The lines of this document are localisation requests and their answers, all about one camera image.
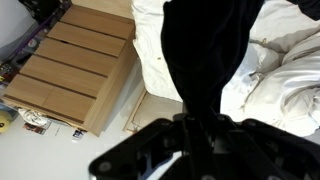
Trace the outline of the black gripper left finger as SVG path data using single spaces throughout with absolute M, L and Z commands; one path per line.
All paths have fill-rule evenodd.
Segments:
M 88 167 L 91 179 L 147 180 L 176 152 L 185 150 L 184 123 L 188 120 L 193 120 L 189 114 L 154 120 L 94 159 Z

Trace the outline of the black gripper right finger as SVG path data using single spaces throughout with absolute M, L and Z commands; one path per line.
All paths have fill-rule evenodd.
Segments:
M 219 114 L 214 120 L 246 180 L 320 180 L 320 146 L 255 119 L 234 123 Z

